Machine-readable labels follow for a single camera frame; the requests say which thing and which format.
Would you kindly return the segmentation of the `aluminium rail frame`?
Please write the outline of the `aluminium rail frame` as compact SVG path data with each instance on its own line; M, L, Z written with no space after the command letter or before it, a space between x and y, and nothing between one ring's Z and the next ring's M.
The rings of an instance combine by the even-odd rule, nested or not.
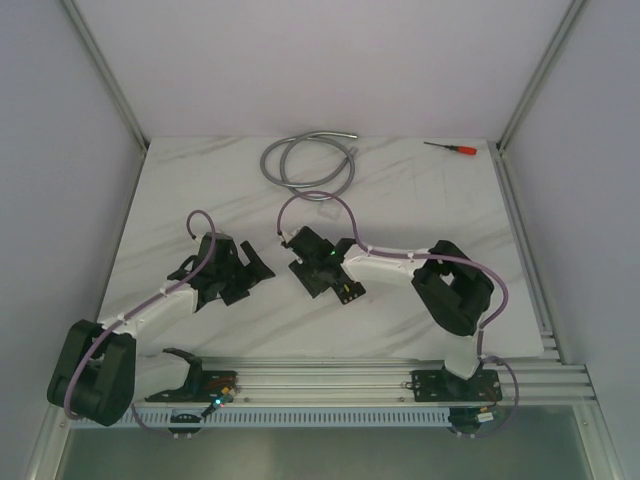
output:
M416 402L406 387L414 370L439 370L436 361L398 359L223 359L203 358L205 370L233 370L237 384L227 393L237 406L389 407L400 405L512 406L592 403L596 394L587 369L559 360L491 360L483 370L498 372L503 399L489 402ZM151 403L141 406L198 407L204 403Z

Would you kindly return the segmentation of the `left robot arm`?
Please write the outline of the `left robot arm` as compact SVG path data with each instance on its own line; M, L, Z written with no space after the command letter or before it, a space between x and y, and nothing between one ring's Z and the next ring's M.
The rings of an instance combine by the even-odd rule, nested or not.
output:
M119 421L139 401L211 401L234 387L233 376L208 372L197 355L177 347L149 346L181 320L220 300L230 306L274 277L247 241L224 234L198 238L197 254L170 273L157 294L138 307L69 329L49 382L47 401L72 419L102 426Z

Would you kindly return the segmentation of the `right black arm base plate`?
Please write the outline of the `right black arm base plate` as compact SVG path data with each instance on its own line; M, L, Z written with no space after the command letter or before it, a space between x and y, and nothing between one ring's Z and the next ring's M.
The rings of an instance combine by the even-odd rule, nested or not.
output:
M416 402L497 403L503 399L498 372L482 368L467 380L445 368L414 370L406 387Z

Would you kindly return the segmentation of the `clear plastic fuse box cover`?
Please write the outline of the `clear plastic fuse box cover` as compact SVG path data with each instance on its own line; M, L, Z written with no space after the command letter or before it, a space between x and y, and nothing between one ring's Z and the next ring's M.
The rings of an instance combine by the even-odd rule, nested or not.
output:
M318 215L332 221L337 221L343 212L342 205L335 200L326 200L319 204Z

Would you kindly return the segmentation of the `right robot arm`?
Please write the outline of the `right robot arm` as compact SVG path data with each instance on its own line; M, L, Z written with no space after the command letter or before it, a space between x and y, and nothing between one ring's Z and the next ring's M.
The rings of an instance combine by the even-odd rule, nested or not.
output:
M411 286L434 322L446 332L443 387L464 399L478 387L479 324L494 284L453 243L441 240L422 252L376 249L354 238L333 244L311 228L280 235L296 259L289 269L313 297L328 289L346 305L366 293L365 283Z

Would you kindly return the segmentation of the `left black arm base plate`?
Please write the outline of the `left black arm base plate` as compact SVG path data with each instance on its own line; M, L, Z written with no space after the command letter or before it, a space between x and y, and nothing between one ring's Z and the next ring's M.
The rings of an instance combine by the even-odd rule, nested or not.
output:
M222 395L224 388L233 390L238 373L233 370L203 370L187 376L183 386L164 390L145 398L146 402L159 403L204 403Z

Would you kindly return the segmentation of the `black fuse box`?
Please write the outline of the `black fuse box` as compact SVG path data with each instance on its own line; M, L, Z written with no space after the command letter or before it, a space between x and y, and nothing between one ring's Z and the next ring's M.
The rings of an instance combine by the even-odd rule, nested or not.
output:
M343 305L351 303L366 293L366 289L360 282L351 280L338 281L331 288Z

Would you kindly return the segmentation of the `red handled screwdriver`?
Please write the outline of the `red handled screwdriver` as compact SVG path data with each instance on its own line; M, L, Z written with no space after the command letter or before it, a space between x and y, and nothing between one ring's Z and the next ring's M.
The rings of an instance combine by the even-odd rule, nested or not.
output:
M437 144L433 142L425 142L425 145L435 146L438 148L447 149L449 151L453 151L459 154L467 155L467 156L475 156L477 154L477 149L469 146L459 146L459 145L444 145Z

